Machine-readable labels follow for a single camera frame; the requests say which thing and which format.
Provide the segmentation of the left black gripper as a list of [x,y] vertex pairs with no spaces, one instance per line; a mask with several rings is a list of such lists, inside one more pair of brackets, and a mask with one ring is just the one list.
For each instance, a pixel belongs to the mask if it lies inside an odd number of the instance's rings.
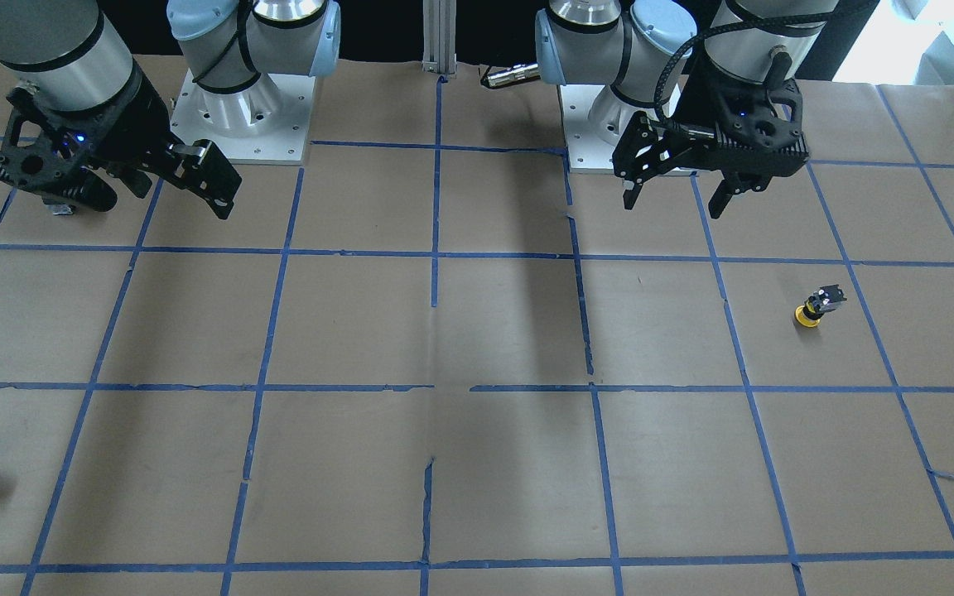
[[803,98],[788,78],[792,58],[773,58],[764,80],[729,75],[699,58],[679,98],[675,131],[660,136],[645,112],[632,114],[612,154],[622,204],[632,210],[644,182],[677,167],[723,172],[707,203],[719,219],[738,195],[764,189],[764,177],[788,177],[811,157],[802,131]]

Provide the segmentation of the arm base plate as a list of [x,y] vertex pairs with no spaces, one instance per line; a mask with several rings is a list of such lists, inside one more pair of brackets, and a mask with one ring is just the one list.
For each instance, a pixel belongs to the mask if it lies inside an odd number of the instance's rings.
[[560,84],[561,125],[572,173],[610,175],[612,154],[633,113],[641,109],[617,97],[609,84]]
[[302,166],[318,78],[272,73],[234,94],[213,94],[186,72],[171,110],[174,135],[207,139],[234,165]]

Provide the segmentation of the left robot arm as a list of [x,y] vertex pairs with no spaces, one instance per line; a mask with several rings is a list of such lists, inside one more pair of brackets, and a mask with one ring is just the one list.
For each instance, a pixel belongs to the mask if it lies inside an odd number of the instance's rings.
[[809,161],[795,74],[844,15],[837,1],[722,1],[700,27],[674,1],[550,1],[535,16],[534,63],[481,84],[556,86],[573,159],[621,180],[626,209],[660,175],[719,172],[707,204],[718,219]]

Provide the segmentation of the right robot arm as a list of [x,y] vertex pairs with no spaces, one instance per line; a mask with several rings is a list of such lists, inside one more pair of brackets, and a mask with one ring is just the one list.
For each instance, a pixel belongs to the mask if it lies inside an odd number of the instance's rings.
[[166,19],[190,71],[198,137],[173,113],[94,1],[0,1],[0,64],[17,79],[0,182],[53,214],[116,207],[118,180],[142,199],[152,177],[200,197],[217,219],[242,178],[227,138],[295,132],[279,78],[325,78],[340,57],[335,1],[170,1]]

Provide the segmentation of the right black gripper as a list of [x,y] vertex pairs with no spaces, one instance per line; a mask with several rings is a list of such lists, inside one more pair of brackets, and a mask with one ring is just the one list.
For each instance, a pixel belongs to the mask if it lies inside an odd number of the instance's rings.
[[56,112],[39,95],[16,87],[0,148],[0,181],[42,199],[107,212],[117,193],[96,175],[106,170],[139,199],[152,175],[200,197],[226,220],[242,177],[209,139],[181,142],[169,110],[140,65],[133,65],[108,102],[80,112]]

